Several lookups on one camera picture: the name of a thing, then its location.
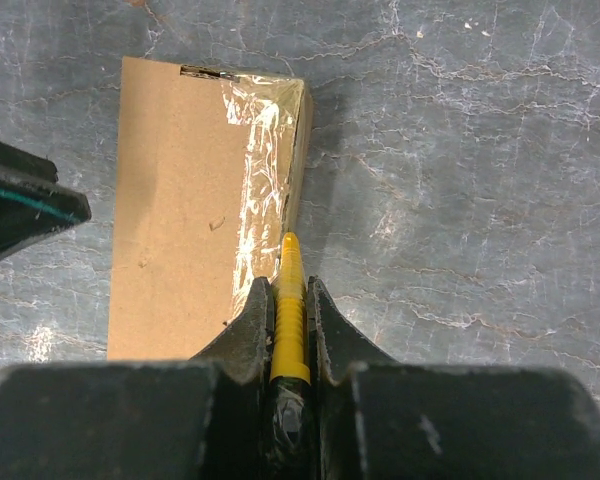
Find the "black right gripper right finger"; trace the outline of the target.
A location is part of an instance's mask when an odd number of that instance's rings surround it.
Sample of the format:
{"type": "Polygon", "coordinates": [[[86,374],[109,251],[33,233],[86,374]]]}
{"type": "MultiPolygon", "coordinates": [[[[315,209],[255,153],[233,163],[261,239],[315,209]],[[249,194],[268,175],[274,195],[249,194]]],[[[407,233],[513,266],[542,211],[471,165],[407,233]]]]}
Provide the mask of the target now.
{"type": "Polygon", "coordinates": [[[308,280],[307,314],[311,366],[318,382],[340,383],[354,363],[398,364],[340,312],[326,284],[317,276],[308,280]]]}

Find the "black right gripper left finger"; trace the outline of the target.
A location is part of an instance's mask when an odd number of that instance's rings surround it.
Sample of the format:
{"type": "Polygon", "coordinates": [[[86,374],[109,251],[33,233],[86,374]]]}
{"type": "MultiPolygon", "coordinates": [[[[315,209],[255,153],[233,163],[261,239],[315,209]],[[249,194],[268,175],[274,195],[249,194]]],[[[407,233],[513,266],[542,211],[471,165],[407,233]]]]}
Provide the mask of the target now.
{"type": "Polygon", "coordinates": [[[241,384],[263,382],[269,373],[271,337],[272,286],[266,277],[258,277],[237,317],[192,360],[219,363],[241,384]]]}

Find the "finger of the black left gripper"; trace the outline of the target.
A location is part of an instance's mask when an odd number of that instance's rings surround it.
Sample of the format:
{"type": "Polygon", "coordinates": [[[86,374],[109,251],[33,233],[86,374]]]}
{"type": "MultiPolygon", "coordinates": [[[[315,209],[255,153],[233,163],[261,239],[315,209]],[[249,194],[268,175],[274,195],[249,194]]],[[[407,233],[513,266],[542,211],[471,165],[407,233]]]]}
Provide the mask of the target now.
{"type": "Polygon", "coordinates": [[[90,219],[87,197],[58,184],[52,161],[0,141],[0,261],[90,219]]]}

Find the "yellow utility knife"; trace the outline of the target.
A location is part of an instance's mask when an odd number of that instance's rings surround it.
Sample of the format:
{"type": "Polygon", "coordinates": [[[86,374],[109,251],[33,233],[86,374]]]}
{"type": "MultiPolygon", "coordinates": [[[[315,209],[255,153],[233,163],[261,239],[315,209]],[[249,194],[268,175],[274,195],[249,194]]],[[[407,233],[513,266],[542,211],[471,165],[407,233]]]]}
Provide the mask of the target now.
{"type": "Polygon", "coordinates": [[[274,280],[275,318],[262,422],[262,477],[306,479],[312,470],[311,373],[306,284],[297,236],[283,236],[274,280]]]}

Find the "brown cardboard express box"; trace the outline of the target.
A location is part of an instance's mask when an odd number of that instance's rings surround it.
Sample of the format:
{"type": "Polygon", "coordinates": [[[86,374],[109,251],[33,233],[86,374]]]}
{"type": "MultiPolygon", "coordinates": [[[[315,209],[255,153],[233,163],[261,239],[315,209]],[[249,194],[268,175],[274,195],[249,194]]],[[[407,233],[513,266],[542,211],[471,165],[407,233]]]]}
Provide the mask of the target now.
{"type": "Polygon", "coordinates": [[[274,277],[312,118],[298,77],[123,60],[109,360],[193,356],[274,277]]]}

